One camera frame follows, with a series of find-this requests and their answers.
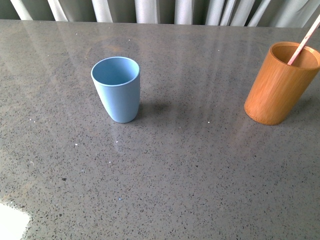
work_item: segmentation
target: blue cup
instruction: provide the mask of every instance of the blue cup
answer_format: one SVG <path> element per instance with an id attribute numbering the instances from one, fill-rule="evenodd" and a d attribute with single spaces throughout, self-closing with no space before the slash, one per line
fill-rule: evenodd
<path id="1" fill-rule="evenodd" d="M 140 68 L 132 59 L 114 56 L 96 63 L 91 77 L 109 116 L 118 123 L 132 121 L 140 102 Z"/>

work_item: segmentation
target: curtain fold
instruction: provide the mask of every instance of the curtain fold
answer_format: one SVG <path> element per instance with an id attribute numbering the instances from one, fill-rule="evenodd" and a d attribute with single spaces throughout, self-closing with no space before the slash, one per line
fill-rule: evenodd
<path id="1" fill-rule="evenodd" d="M 224 7 L 225 0 L 211 0 L 208 13 L 206 16 L 205 25 L 218 26 L 222 14 L 222 9 Z"/>
<path id="2" fill-rule="evenodd" d="M 0 0 L 0 19 L 309 28 L 320 0 Z"/>
<path id="3" fill-rule="evenodd" d="M 237 0 L 227 0 L 227 2 L 225 3 L 225 9 L 223 11 L 220 26 L 228 26 L 229 25 L 232 11 L 234 10 L 234 7 L 236 5 L 236 1 Z"/>
<path id="4" fill-rule="evenodd" d="M 230 26 L 244 26 L 249 17 L 255 0 L 240 0 L 235 7 L 235 13 L 231 20 Z"/>

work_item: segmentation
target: cup rim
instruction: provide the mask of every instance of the cup rim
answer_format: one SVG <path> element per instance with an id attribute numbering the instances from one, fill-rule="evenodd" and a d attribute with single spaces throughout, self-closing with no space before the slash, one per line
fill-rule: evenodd
<path id="1" fill-rule="evenodd" d="M 131 80 L 126 81 L 126 82 L 121 83 L 121 84 L 116 84 L 116 85 L 109 85 L 109 84 L 105 84 L 105 83 L 101 83 L 101 82 L 97 81 L 97 80 L 94 78 L 94 75 L 93 75 L 93 71 L 94 71 L 95 67 L 96 67 L 99 63 L 104 62 L 104 61 L 107 61 L 107 60 L 110 60 L 110 59 L 127 59 L 127 60 L 129 60 L 129 61 L 131 61 L 131 62 L 134 62 L 134 63 L 137 65 L 137 67 L 138 67 L 137 74 L 136 74 Z M 123 86 L 123 85 L 129 84 L 129 83 L 131 83 L 133 80 L 135 80 L 135 79 L 139 76 L 139 74 L 140 74 L 140 66 L 139 66 L 139 64 L 138 64 L 135 60 L 133 60 L 133 59 L 131 59 L 131 58 L 129 58 L 129 57 L 125 57 L 125 56 L 111 56 L 111 57 L 104 58 L 104 59 L 98 61 L 98 62 L 92 67 L 92 69 L 91 69 L 91 78 L 93 79 L 93 81 L 96 82 L 97 84 L 100 84 L 100 85 L 106 86 L 106 87 L 119 87 L 119 86 Z"/>
<path id="2" fill-rule="evenodd" d="M 303 69 L 303 70 L 309 70 L 309 71 L 312 71 L 312 70 L 315 70 L 315 69 L 318 69 L 320 68 L 320 53 L 315 50 L 314 48 L 312 47 L 309 47 L 309 46 L 304 46 L 303 49 L 305 49 L 306 51 L 310 52 L 311 54 L 314 55 L 314 57 L 316 58 L 316 60 L 318 61 L 318 66 L 316 67 L 310 67 L 310 68 L 307 68 L 307 67 L 300 67 L 300 66 L 292 66 L 292 65 L 288 65 L 287 62 L 283 62 L 281 61 L 280 59 L 278 59 L 274 53 L 273 53 L 273 48 L 274 47 L 278 47 L 278 46 L 295 46 L 295 47 L 298 47 L 300 43 L 297 43 L 297 42 L 293 42 L 293 41 L 279 41 L 279 42 L 276 42 L 274 44 L 271 45 L 270 49 L 269 49 L 269 52 L 271 53 L 271 55 L 274 57 L 274 59 L 276 59 L 277 61 L 279 61 L 280 63 L 290 67 L 290 68 L 296 68 L 296 69 Z"/>

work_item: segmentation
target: bamboo cup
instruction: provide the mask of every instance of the bamboo cup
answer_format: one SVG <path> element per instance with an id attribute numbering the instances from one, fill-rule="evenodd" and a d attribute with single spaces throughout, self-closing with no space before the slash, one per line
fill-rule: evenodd
<path id="1" fill-rule="evenodd" d="M 298 46 L 283 41 L 270 47 L 244 104 L 254 121 L 277 125 L 285 120 L 320 70 L 320 53 L 308 46 L 292 65 L 287 64 Z"/>

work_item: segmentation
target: table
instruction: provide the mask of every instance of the table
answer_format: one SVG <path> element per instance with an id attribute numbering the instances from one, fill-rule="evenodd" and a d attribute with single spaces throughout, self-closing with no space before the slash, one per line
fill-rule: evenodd
<path id="1" fill-rule="evenodd" d="M 319 239 L 320 75 L 280 125 L 243 107 L 269 47 L 307 31 L 0 20 L 0 200 L 24 238 Z M 130 123 L 91 79 L 111 56 L 140 64 Z"/>

